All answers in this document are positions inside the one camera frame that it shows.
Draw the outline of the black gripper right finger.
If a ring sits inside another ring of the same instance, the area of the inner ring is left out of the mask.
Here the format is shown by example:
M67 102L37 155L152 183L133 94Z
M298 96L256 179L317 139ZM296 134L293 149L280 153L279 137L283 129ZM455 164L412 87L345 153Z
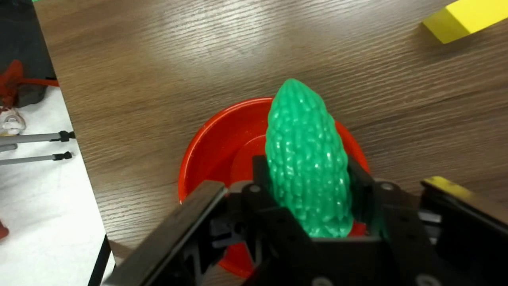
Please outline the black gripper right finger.
M391 182L377 182L356 161L352 176L355 228L348 242L412 245L420 242L417 199Z

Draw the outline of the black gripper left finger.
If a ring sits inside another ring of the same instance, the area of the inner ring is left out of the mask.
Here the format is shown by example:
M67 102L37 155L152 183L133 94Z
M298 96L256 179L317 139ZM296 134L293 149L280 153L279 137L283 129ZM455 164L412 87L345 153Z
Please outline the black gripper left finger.
M285 266L309 266L313 242L291 214L272 195L266 156L253 160L253 182L242 193L248 223L248 250L256 266L282 261Z

